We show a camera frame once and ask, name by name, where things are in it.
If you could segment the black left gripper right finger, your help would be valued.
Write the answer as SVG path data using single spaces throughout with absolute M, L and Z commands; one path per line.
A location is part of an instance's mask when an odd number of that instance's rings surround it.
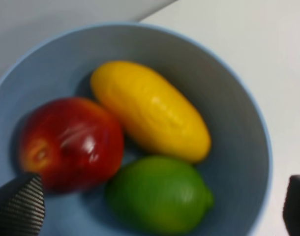
M 300 236 L 300 175 L 292 175 L 289 179 L 283 221 L 290 236 Z

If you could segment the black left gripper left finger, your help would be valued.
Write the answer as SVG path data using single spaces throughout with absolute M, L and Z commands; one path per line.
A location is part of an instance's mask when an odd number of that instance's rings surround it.
M 25 173 L 0 187 L 0 236 L 37 236 L 44 218 L 40 175 Z

